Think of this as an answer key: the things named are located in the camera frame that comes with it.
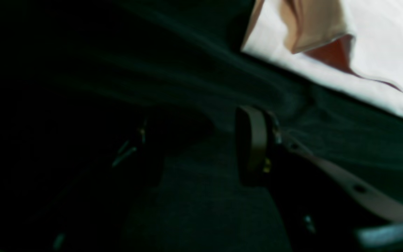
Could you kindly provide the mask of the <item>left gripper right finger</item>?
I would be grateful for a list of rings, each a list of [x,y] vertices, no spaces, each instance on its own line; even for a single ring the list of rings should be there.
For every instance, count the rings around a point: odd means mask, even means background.
[[[313,155],[273,113],[236,108],[240,181],[265,188],[294,252],[403,252],[403,204]]]

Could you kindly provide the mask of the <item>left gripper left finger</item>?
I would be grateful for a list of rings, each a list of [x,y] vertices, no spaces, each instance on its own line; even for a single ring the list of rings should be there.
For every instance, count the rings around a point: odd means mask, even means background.
[[[54,252],[127,251],[132,208],[163,175],[156,123],[151,116],[141,119],[116,152],[93,161],[72,186],[59,208]]]

